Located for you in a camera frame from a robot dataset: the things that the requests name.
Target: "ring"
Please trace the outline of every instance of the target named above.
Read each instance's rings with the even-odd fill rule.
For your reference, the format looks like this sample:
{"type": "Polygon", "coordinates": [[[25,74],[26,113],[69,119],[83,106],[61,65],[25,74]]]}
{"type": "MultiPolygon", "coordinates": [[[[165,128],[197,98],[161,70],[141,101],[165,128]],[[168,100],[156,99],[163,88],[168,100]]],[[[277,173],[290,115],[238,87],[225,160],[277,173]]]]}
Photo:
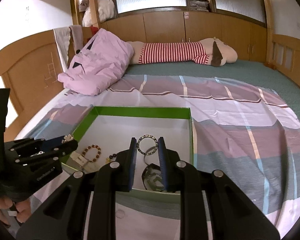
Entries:
{"type": "Polygon", "coordinates": [[[141,136],[140,139],[138,140],[138,142],[137,142],[137,149],[138,149],[138,152],[140,152],[140,153],[143,154],[143,155],[151,155],[151,154],[154,154],[154,153],[157,151],[157,149],[158,149],[158,141],[157,141],[157,139],[156,139],[154,136],[152,136],[152,135],[150,135],[150,134],[145,134],[145,135],[141,136]],[[143,152],[143,151],[140,150],[140,142],[141,142],[144,138],[151,138],[151,139],[154,140],[154,142],[155,142],[155,147],[154,147],[151,151],[149,151],[149,152],[148,152],[148,151],[147,151],[147,152],[143,152]]]}

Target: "human hand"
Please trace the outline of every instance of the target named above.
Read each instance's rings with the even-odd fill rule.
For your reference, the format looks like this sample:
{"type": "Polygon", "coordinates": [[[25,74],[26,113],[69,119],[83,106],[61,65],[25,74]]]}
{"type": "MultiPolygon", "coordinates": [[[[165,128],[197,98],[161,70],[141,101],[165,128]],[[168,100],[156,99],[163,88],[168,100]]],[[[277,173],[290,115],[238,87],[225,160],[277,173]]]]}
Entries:
{"type": "MultiPolygon", "coordinates": [[[[2,213],[1,209],[8,209],[13,206],[13,202],[8,197],[4,196],[0,198],[0,220],[6,225],[10,225],[9,221],[2,213]]],[[[20,223],[24,223],[31,216],[31,207],[30,207],[30,199],[26,199],[25,201],[18,202],[15,204],[16,209],[18,211],[17,220],[20,223]]]]}

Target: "white wall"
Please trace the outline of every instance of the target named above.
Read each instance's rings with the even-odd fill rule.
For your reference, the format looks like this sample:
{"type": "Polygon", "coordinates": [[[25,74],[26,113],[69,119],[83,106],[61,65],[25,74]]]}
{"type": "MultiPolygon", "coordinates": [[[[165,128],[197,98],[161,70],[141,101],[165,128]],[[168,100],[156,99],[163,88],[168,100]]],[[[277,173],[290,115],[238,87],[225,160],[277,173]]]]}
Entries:
{"type": "Polygon", "coordinates": [[[270,0],[274,33],[300,39],[300,6],[296,0],[270,0]]]}
{"type": "Polygon", "coordinates": [[[26,36],[69,25],[70,0],[1,0],[0,49],[26,36]]]}

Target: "pink blanket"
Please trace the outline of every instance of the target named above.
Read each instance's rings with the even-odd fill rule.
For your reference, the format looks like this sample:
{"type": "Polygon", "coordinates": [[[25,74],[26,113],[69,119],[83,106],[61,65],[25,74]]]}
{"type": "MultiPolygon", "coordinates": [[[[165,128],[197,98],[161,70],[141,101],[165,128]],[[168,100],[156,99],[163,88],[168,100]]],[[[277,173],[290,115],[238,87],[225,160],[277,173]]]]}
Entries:
{"type": "Polygon", "coordinates": [[[133,55],[130,44],[100,29],[75,55],[58,81],[84,95],[97,95],[122,78],[133,55]]]}

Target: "red and white striped fabric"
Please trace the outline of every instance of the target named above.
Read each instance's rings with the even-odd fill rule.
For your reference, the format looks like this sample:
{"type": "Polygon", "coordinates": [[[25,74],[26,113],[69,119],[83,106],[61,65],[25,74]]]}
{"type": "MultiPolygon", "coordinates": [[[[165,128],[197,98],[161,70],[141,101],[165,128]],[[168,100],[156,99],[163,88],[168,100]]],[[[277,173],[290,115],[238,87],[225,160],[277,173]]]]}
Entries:
{"type": "Polygon", "coordinates": [[[200,42],[145,43],[139,64],[193,60],[195,63],[207,65],[209,57],[200,42]]]}

